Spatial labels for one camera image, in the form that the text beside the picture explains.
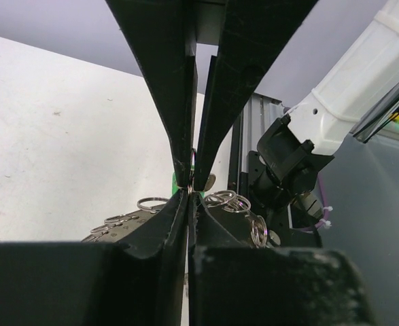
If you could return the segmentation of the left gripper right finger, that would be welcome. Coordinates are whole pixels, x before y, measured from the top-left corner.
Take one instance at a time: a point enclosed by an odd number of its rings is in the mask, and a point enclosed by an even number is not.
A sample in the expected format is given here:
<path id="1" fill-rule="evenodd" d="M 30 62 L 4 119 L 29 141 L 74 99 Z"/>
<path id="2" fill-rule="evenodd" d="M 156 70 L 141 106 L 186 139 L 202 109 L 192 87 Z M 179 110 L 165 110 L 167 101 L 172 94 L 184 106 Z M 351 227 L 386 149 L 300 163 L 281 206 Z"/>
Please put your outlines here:
<path id="1" fill-rule="evenodd" d="M 374 325 L 355 265 L 313 248 L 241 244 L 190 198 L 188 297 L 191 325 Z"/>

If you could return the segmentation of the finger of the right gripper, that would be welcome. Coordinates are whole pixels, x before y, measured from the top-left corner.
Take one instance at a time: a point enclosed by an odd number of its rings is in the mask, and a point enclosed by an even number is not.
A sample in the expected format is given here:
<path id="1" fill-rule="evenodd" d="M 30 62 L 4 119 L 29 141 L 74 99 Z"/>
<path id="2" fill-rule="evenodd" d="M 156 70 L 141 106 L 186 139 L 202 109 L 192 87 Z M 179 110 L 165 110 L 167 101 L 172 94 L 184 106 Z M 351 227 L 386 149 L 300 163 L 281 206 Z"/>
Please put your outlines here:
<path id="1" fill-rule="evenodd" d="M 190 183 L 196 109 L 193 1 L 107 2 L 169 138 L 177 184 Z"/>
<path id="2" fill-rule="evenodd" d="M 211 60 L 194 170 L 202 191 L 218 149 L 316 1 L 227 1 L 218 53 Z"/>

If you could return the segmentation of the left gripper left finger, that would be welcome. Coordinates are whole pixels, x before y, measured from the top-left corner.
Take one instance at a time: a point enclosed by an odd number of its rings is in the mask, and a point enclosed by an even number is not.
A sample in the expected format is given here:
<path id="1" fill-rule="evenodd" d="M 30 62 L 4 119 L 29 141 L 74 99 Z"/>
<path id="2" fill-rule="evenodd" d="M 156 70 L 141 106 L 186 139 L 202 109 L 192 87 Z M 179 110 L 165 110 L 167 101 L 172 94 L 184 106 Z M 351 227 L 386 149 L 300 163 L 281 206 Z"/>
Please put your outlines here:
<path id="1" fill-rule="evenodd" d="M 188 193 L 109 242 L 0 243 L 0 325 L 179 325 Z"/>

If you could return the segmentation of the metal disc with keyrings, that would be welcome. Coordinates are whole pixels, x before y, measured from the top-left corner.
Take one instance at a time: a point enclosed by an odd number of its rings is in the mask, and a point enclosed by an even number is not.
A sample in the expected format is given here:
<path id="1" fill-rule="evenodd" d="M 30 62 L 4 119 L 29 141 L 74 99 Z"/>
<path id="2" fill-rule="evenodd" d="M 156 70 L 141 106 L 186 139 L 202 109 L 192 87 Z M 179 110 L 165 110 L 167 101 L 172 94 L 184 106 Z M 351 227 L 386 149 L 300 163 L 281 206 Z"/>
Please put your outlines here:
<path id="1" fill-rule="evenodd" d="M 169 200 L 147 197 L 137 201 L 137 210 L 108 217 L 91 229 L 83 242 L 117 242 L 156 216 Z M 249 200 L 232 190 L 213 192 L 204 199 L 203 208 L 239 242 L 250 247 L 273 248 L 281 245 L 276 232 L 268 229 L 263 217 L 251 212 Z"/>

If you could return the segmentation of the green tag key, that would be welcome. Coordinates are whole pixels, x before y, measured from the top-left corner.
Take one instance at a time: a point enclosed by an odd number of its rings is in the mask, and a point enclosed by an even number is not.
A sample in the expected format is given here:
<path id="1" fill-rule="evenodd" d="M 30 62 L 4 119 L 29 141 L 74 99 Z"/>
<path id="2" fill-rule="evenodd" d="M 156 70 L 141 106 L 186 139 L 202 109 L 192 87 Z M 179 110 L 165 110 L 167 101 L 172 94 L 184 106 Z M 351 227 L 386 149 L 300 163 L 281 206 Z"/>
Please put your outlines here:
<path id="1" fill-rule="evenodd" d="M 216 180 L 216 176 L 213 173 L 211 173 L 207 179 L 203 193 L 208 192 L 213 187 L 215 180 Z M 179 189 L 179 187 L 177 184 L 176 176 L 175 176 L 175 173 L 173 173 L 171 194 L 172 195 L 175 194 L 178 189 Z"/>

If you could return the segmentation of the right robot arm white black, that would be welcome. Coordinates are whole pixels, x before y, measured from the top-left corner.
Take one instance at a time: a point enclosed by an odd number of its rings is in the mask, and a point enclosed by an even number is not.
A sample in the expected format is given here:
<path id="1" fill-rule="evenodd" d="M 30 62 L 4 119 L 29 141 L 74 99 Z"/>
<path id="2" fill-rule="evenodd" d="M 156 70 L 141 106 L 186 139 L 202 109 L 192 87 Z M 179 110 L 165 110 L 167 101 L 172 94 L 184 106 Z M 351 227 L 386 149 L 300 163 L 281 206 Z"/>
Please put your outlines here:
<path id="1" fill-rule="evenodd" d="M 167 132 L 178 186 L 205 188 L 218 149 L 314 1 L 109 1 Z M 313 187 L 347 133 L 399 84 L 388 1 L 259 152 L 269 202 Z"/>

